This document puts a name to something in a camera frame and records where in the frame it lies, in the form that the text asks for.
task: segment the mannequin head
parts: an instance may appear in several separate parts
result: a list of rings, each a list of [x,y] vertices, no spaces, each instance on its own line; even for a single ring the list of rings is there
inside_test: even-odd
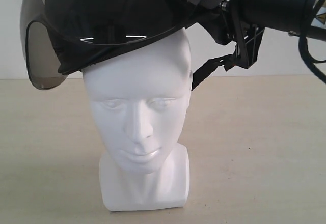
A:
[[[83,70],[95,124],[123,170],[160,169],[182,132],[192,73],[180,30],[158,42]]]

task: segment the chin strap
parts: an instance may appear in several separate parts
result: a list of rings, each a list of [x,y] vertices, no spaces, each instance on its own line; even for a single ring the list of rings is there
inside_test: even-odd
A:
[[[219,66],[224,66],[228,71],[235,66],[234,55],[229,54],[219,58],[208,60],[202,67],[194,73],[192,91],[202,83],[207,77],[211,75]]]

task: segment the mannequin lips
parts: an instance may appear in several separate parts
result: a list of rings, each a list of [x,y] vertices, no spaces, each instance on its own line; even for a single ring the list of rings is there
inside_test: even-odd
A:
[[[137,154],[131,154],[124,150],[120,150],[121,154],[123,154],[125,157],[127,157],[130,161],[134,163],[147,163],[150,160],[152,160],[159,153],[159,151],[160,148],[146,155],[137,155]]]

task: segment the mannequin nose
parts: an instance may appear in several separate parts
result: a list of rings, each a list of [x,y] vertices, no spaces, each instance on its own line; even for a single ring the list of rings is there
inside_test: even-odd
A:
[[[125,133],[135,143],[153,135],[153,127],[149,120],[149,114],[142,104],[134,105],[126,116]]]

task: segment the white mannequin head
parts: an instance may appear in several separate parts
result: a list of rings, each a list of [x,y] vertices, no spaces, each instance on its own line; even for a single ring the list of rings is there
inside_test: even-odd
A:
[[[182,132],[191,53],[185,30],[83,70],[95,124],[124,171],[159,170]]]

